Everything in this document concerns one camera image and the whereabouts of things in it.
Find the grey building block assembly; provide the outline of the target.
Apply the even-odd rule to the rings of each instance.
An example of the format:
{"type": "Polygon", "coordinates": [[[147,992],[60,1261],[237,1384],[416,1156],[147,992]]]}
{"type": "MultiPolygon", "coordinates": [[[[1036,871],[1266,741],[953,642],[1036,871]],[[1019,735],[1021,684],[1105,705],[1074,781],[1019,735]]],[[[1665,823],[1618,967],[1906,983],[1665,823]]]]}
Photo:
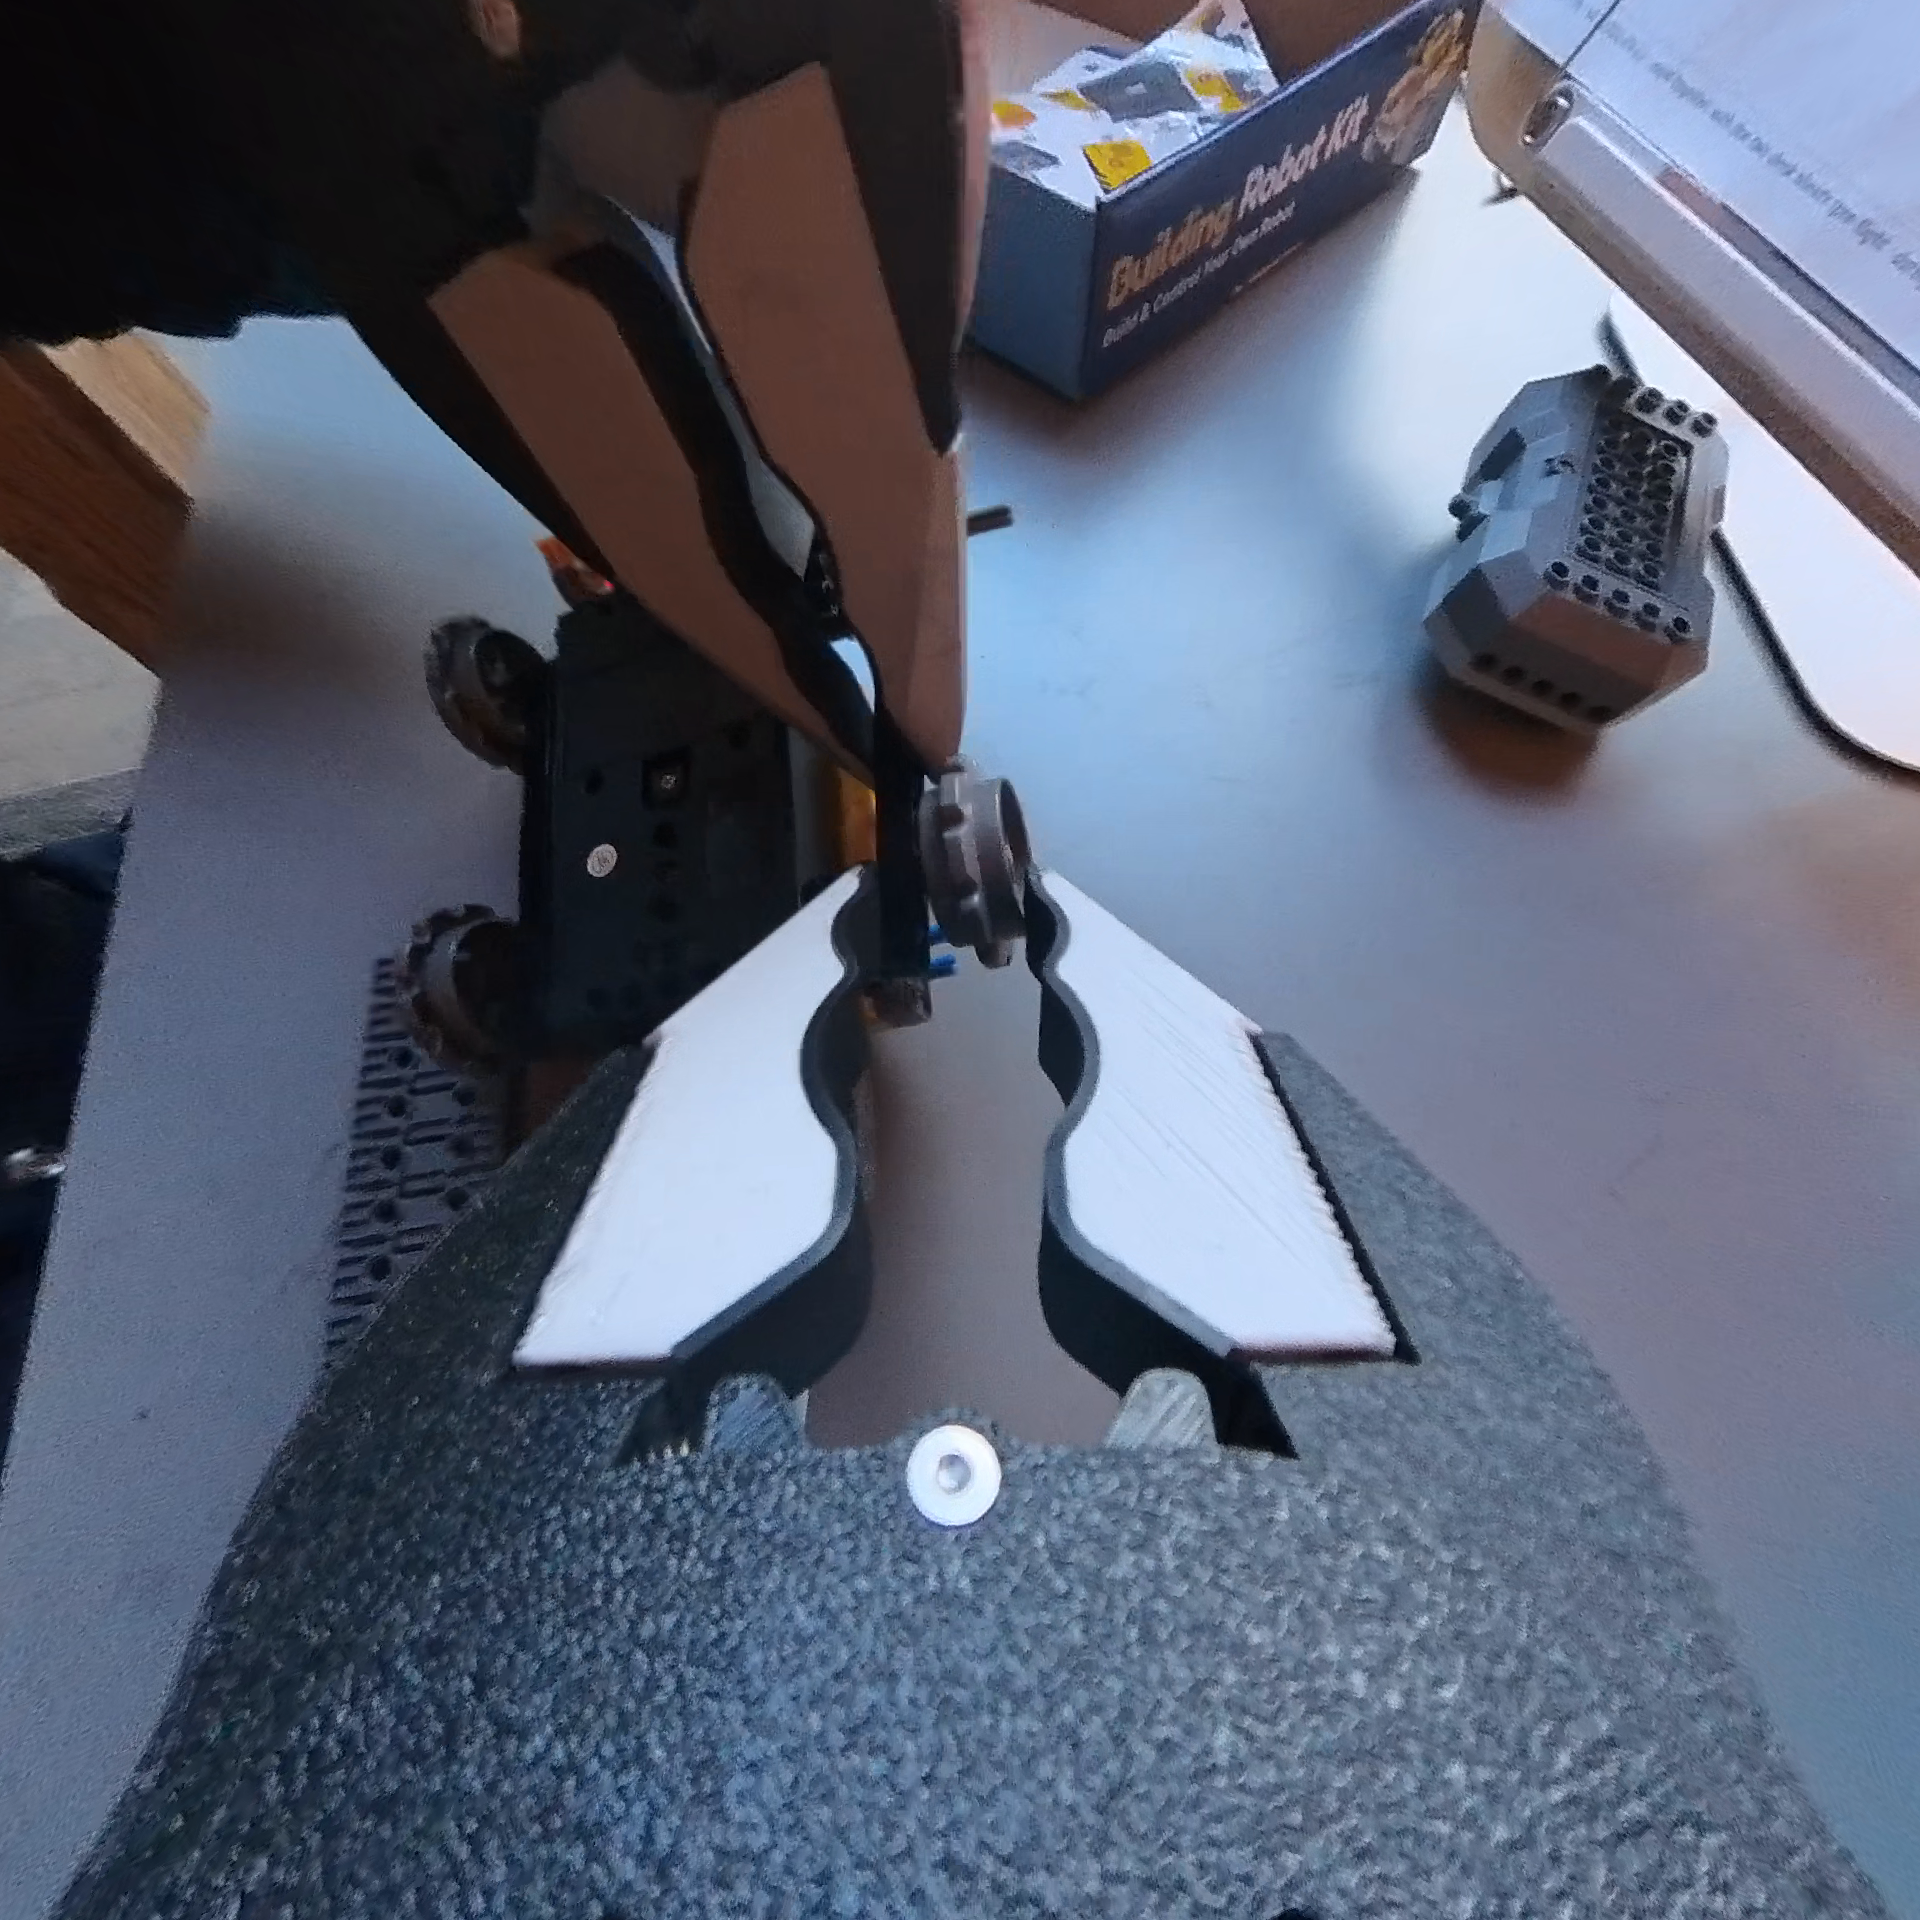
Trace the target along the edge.
{"type": "Polygon", "coordinates": [[[1712,413],[1592,365],[1532,378],[1449,500],[1425,613],[1453,684],[1576,735],[1699,679],[1730,449],[1712,413]]]}

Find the instruction sheet on stand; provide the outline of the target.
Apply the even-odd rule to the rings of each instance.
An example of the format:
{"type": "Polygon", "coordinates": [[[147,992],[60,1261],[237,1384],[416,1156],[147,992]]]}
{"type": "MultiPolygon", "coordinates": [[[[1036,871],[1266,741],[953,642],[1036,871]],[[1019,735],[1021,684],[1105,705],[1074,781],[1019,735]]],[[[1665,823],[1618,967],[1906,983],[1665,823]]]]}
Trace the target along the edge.
{"type": "Polygon", "coordinates": [[[1812,719],[1914,776],[1917,350],[1906,362],[1573,73],[1612,5],[1481,5],[1481,153],[1617,287],[1633,372],[1696,370],[1733,449],[1720,548],[1812,719]]]}

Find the flat grey track strip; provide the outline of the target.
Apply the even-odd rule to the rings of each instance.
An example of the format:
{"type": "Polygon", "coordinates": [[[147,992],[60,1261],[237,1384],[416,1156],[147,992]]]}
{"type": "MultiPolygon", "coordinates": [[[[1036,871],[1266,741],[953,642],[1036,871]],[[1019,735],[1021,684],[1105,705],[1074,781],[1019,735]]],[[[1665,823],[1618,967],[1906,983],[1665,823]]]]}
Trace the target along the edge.
{"type": "Polygon", "coordinates": [[[425,1049],[403,1010],[395,961],[381,956],[332,1233],[324,1369],[489,1185],[503,1160],[506,1111],[496,1079],[449,1068],[425,1049]]]}

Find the grey cardboard box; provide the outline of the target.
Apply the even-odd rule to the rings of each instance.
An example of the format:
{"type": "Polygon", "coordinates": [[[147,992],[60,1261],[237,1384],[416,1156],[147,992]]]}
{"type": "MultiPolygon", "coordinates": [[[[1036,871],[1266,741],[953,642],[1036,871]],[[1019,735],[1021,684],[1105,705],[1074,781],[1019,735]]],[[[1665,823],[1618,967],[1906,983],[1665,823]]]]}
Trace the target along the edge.
{"type": "MultiPolygon", "coordinates": [[[[1011,5],[995,101],[1186,5],[1011,5]]],[[[1463,82],[1474,1],[1240,1],[1281,92],[1095,207],[989,169],[969,343],[1091,399],[1397,184],[1463,82]]]]}

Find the person's upper body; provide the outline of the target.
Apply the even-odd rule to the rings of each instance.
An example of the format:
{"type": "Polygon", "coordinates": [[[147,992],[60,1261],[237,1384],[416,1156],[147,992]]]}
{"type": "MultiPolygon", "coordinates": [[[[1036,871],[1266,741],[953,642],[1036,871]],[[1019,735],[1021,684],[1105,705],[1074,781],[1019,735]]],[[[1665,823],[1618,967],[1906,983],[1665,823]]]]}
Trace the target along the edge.
{"type": "Polygon", "coordinates": [[[3,1349],[25,1353],[129,826],[3,865],[3,1349]]]}

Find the printed instruction sheet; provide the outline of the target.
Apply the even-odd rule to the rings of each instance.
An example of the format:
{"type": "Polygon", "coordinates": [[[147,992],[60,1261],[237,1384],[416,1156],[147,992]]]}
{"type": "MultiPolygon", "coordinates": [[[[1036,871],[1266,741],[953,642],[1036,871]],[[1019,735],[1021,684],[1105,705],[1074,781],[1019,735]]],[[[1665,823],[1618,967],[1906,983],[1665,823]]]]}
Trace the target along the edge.
{"type": "Polygon", "coordinates": [[[1631,1],[1573,40],[1593,95],[1916,362],[1916,1],[1631,1]]]}

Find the wooden partition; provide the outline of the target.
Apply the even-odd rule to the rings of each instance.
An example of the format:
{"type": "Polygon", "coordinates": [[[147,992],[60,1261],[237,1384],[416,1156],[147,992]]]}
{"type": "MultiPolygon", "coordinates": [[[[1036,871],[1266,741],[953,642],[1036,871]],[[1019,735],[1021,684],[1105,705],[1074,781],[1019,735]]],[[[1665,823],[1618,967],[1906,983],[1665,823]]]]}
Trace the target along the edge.
{"type": "Polygon", "coordinates": [[[3,548],[152,671],[207,429],[202,391],[144,334],[3,346],[3,548]]]}

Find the yellow black toy car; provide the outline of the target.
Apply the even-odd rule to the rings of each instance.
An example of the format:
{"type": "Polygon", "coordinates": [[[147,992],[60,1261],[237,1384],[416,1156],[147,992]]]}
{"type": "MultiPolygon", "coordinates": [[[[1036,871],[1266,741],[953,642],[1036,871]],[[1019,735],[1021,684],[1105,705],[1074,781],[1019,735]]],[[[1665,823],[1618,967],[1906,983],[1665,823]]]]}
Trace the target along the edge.
{"type": "Polygon", "coordinates": [[[420,919],[394,992],[424,1052],[483,1076],[644,1042],[879,855],[861,781],[564,544],[541,552],[551,653],[481,615],[424,645],[447,730],[520,781],[516,906],[420,919]]]}

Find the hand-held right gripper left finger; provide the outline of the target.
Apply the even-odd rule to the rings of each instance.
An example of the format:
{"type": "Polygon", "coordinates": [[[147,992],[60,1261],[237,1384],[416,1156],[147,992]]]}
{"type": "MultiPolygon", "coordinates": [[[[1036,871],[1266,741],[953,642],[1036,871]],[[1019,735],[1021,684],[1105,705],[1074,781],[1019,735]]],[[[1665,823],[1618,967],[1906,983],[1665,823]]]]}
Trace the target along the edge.
{"type": "Polygon", "coordinates": [[[855,1087],[876,880],[832,880],[650,1037],[512,1351],[551,1376],[815,1388],[873,1296],[855,1087]]]}

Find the grey toothed wheel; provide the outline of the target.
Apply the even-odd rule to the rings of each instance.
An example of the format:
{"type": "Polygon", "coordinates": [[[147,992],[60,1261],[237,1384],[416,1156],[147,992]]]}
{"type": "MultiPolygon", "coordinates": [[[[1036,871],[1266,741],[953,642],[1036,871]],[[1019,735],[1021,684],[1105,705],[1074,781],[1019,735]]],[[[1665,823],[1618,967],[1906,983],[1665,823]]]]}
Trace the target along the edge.
{"type": "Polygon", "coordinates": [[[916,806],[920,864],[944,942],[1005,969],[1024,938],[1031,838],[1015,785],[952,759],[916,806]]]}

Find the yellow grey instruction leaflet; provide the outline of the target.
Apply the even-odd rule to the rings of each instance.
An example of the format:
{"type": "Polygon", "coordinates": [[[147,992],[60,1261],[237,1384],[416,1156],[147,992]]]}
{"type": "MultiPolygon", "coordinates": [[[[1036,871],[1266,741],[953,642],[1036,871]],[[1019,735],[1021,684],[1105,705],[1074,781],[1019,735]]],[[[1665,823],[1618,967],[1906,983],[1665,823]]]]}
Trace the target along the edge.
{"type": "Polygon", "coordinates": [[[1277,92],[1243,5],[1186,5],[1149,38],[1091,40],[996,98],[992,166],[1095,207],[1277,92]]]}

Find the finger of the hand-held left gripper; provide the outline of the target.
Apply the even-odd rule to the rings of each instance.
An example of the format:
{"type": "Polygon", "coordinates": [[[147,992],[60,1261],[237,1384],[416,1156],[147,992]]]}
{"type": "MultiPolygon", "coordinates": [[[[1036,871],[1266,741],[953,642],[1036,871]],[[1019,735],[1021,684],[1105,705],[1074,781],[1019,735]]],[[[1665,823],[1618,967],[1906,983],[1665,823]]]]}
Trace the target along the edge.
{"type": "Polygon", "coordinates": [[[682,242],[756,442],[832,551],[876,692],[946,765],[968,718],[965,466],[929,437],[824,64],[715,114],[682,242]]]}
{"type": "Polygon", "coordinates": [[[682,311],[617,244],[483,253],[427,308],[570,514],[680,639],[873,781],[873,712],[761,530],[682,311]]]}

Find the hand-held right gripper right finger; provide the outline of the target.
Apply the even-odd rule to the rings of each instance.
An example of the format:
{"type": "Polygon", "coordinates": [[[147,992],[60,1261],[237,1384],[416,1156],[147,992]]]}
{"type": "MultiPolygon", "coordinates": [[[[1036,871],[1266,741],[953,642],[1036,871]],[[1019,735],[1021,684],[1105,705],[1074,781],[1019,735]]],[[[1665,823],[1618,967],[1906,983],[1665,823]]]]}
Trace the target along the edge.
{"type": "Polygon", "coordinates": [[[1266,1033],[1056,871],[1026,886],[1048,1137],[1041,1308],[1114,1393],[1175,1370],[1269,1409],[1264,1369],[1401,1356],[1401,1324],[1266,1033]]]}

